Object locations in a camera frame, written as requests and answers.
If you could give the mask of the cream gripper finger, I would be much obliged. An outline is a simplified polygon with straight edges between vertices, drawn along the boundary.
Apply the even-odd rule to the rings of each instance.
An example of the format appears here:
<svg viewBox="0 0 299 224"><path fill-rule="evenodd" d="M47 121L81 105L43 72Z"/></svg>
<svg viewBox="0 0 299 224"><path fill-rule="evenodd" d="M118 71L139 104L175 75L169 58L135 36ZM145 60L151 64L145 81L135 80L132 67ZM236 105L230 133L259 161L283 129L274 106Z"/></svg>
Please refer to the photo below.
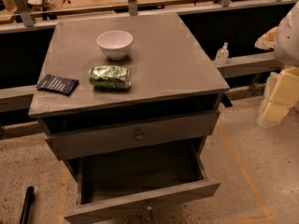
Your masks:
<svg viewBox="0 0 299 224"><path fill-rule="evenodd" d="M255 42L254 46L257 49L269 50L275 47L277 27L270 29L268 32L260 36Z"/></svg>
<svg viewBox="0 0 299 224"><path fill-rule="evenodd" d="M299 103L299 67L272 72L266 81L257 124L265 129L275 127Z"/></svg>

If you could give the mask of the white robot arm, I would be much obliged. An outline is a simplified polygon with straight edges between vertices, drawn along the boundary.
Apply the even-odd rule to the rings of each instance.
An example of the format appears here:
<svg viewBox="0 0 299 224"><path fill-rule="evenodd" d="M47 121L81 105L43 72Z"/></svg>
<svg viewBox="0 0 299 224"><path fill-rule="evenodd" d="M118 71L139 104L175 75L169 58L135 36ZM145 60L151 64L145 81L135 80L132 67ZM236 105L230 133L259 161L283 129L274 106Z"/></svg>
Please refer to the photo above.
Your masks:
<svg viewBox="0 0 299 224"><path fill-rule="evenodd" d="M267 79L257 119L260 127L272 128L299 103L299 2L254 46L273 49L275 58L284 65L279 74L272 72Z"/></svg>

